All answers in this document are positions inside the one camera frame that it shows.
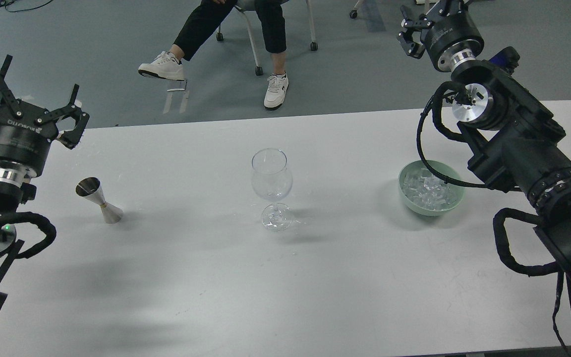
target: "gray floor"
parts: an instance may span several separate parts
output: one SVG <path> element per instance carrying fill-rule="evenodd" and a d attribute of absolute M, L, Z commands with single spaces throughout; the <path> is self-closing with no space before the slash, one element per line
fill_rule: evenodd
<path fill-rule="evenodd" d="M 395 39 L 400 5 L 422 10 L 413 0 L 368 0 L 355 20 L 347 15 L 355 0 L 312 1 L 317 52 L 309 50 L 305 2 L 283 6 L 290 88 L 274 112 L 263 108 L 268 76 L 254 75 L 245 24 L 235 13 L 224 21 L 225 41 L 209 39 L 185 63 L 188 92 L 172 94 L 167 113 L 168 83 L 136 73 L 168 49 L 198 0 L 55 0 L 29 12 L 0 9 L 0 66 L 13 55 L 7 84 L 17 97 L 48 109 L 66 104 L 80 84 L 90 128 L 422 108 L 449 78 L 426 56 L 406 57 Z M 10 9 L 44 2 L 20 0 Z M 470 13 L 486 43 L 480 58 L 513 46 L 521 54 L 515 79 L 540 100 L 571 100 L 571 1 L 477 0 Z M 259 22 L 249 17 L 269 74 Z M 562 355 L 533 353 L 507 355 Z"/>

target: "person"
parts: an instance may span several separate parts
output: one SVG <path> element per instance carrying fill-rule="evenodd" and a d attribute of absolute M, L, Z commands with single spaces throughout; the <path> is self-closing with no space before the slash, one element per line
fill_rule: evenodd
<path fill-rule="evenodd" d="M 283 104 L 288 88 L 286 74 L 286 21 L 279 0 L 254 0 L 261 22 L 266 50 L 270 53 L 273 72 L 268 77 L 268 90 L 263 106 L 275 110 Z M 145 77 L 183 81 L 182 60 L 190 61 L 199 47 L 228 16 L 237 0 L 202 0 L 193 10 L 168 51 L 161 52 L 152 63 L 143 63 L 138 73 Z"/>

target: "metal jigger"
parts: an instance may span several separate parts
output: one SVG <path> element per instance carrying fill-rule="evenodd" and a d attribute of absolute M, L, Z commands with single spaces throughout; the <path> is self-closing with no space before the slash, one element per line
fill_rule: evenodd
<path fill-rule="evenodd" d="M 122 210 L 105 201 L 103 189 L 100 187 L 100 180 L 96 177 L 82 179 L 76 185 L 76 194 L 99 205 L 105 223 L 116 223 L 122 218 Z"/>

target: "chair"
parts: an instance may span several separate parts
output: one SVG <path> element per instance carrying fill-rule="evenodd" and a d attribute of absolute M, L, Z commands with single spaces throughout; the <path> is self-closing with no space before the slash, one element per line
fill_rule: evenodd
<path fill-rule="evenodd" d="M 288 0 L 281 0 L 281 4 L 288 2 Z M 311 0 L 305 0 L 306 4 L 308 5 L 308 21 L 310 22 L 310 36 L 311 36 L 311 43 L 310 43 L 310 50 L 315 51 L 319 49 L 317 45 L 317 35 L 314 30 L 314 19 L 312 17 L 312 4 Z M 254 41 L 254 35 L 252 33 L 252 26 L 250 20 L 248 20 L 248 16 L 246 16 L 245 12 L 247 11 L 255 11 L 254 8 L 254 0 L 238 0 L 237 4 L 235 5 L 235 9 L 244 17 L 246 21 L 246 25 L 248 27 L 248 36 L 250 38 L 250 45 L 252 47 L 252 56 L 254 56 L 254 74 L 256 75 L 263 75 L 263 68 L 261 68 L 261 63 L 259 61 L 259 57 L 257 57 L 257 47 Z M 215 38 L 218 42 L 224 41 L 224 35 L 222 34 L 222 26 L 220 25 L 217 29 L 217 33 L 215 34 Z"/>

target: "black pants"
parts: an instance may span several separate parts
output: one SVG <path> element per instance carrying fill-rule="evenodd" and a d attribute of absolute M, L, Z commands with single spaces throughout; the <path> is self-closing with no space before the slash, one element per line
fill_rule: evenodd
<path fill-rule="evenodd" d="M 237 0 L 217 4 L 213 0 L 202 0 L 193 10 L 177 35 L 174 44 L 184 51 L 184 59 L 190 61 L 197 49 L 215 32 L 231 12 Z M 255 0 L 257 16 L 261 21 L 263 41 L 271 54 L 286 50 L 286 20 L 279 0 Z"/>

